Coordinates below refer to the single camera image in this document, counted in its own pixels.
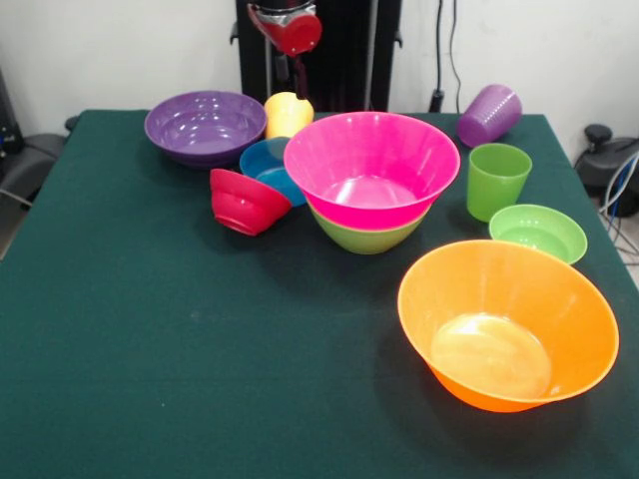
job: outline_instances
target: red bowl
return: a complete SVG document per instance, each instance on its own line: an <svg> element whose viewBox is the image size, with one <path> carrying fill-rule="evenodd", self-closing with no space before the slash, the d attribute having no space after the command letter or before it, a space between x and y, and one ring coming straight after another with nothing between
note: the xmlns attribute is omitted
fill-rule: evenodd
<svg viewBox="0 0 639 479"><path fill-rule="evenodd" d="M216 220L251 237L266 231L292 206L277 190L228 170L211 170L211 192Z"/></svg>

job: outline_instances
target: floor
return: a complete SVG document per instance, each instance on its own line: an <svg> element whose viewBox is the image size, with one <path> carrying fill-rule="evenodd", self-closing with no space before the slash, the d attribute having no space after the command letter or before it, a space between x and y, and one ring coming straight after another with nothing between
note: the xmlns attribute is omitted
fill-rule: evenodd
<svg viewBox="0 0 639 479"><path fill-rule="evenodd" d="M27 217L27 212L14 200L0 195L0 261Z"/></svg>
<svg viewBox="0 0 639 479"><path fill-rule="evenodd" d="M26 216L27 212L20 208L18 203L10 198L0 196L0 261L7 253ZM608 227L608 222L605 219L602 218L601 221ZM623 235L616 238L616 231L611 229L610 236L613 240L616 238L615 244L619 250L619 255L624 263L627 264L628 271L639 288L639 254L623 251L623 249L627 251L639 250L639 214L632 218L623 219L621 232Z"/></svg>
<svg viewBox="0 0 639 479"><path fill-rule="evenodd" d="M608 228L609 222L603 217L601 221ZM617 232L611 228L610 238L615 242L621 259L639 288L639 253L637 252L639 251L639 214L621 220L621 233L622 235L618 236Z"/></svg>

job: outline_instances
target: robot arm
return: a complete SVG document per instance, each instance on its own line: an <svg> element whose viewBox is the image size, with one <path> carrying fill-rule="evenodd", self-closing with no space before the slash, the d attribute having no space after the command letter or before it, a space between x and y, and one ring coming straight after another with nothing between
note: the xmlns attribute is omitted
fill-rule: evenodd
<svg viewBox="0 0 639 479"><path fill-rule="evenodd" d="M298 98L307 92L306 69L300 55L311 51L320 40L321 22L314 0L249 0L249 17L271 43L294 61Z"/></svg>

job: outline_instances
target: pink bowl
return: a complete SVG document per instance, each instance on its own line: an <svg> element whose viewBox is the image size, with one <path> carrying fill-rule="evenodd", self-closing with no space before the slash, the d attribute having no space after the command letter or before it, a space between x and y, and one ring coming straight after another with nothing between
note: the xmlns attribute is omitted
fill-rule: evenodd
<svg viewBox="0 0 639 479"><path fill-rule="evenodd" d="M277 190L235 172L211 170L211 206L225 227L254 237L291 209Z"/></svg>
<svg viewBox="0 0 639 479"><path fill-rule="evenodd" d="M311 123L284 153L289 176L324 217L360 230L423 215L459 172L452 140L393 113L344 113Z"/></svg>

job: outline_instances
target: green felt surface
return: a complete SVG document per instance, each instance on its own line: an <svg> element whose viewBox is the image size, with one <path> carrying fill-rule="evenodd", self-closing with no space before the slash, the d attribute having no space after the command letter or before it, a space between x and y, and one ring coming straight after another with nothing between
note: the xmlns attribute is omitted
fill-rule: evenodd
<svg viewBox="0 0 639 479"><path fill-rule="evenodd" d="M499 415L443 390L395 312L422 254L488 238L467 149L418 230L360 256L306 207L257 238L216 224L144 115L83 114L0 265L0 477L639 477L639 296L542 116L503 139L534 162L520 201L582 225L621 347L589 393Z"/></svg>

